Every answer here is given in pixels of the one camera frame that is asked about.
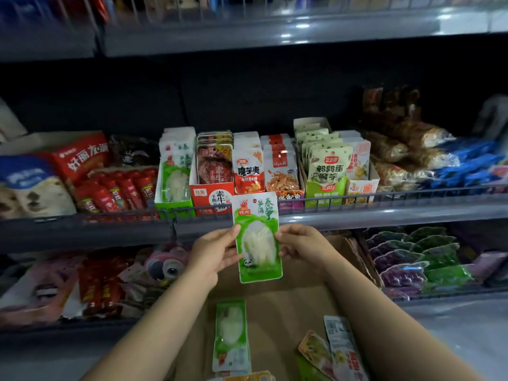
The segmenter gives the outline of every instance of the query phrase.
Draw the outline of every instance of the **hand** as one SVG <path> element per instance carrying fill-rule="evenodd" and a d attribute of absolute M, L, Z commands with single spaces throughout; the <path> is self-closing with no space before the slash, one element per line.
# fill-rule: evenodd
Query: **hand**
<path fill-rule="evenodd" d="M 197 239 L 192 246 L 186 272 L 197 272 L 211 288 L 214 287 L 219 280 L 217 273 L 242 258 L 234 245 L 240 229 L 240 225 L 235 224 L 230 229 L 215 230 Z"/>
<path fill-rule="evenodd" d="M 326 238 L 314 227 L 303 224 L 285 224 L 275 234 L 277 240 L 284 244 L 279 256 L 303 258 L 323 268 L 329 257 L 338 252 Z"/>

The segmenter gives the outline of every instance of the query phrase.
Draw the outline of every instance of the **red orion box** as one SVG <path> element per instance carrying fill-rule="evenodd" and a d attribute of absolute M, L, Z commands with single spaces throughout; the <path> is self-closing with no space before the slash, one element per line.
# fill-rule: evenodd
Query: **red orion box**
<path fill-rule="evenodd" d="M 233 182 L 198 184 L 198 171 L 196 158 L 192 162 L 189 176 L 190 193 L 194 206 L 215 206 L 231 204 L 231 197 L 235 195 L 235 184 Z M 196 215 L 213 215 L 231 213 L 231 207 L 216 207 L 203 210 L 196 210 Z"/>
<path fill-rule="evenodd" d="M 0 155 L 35 154 L 51 162 L 70 191 L 91 170 L 109 165 L 108 142 L 102 131 L 33 133 L 0 145 Z"/>

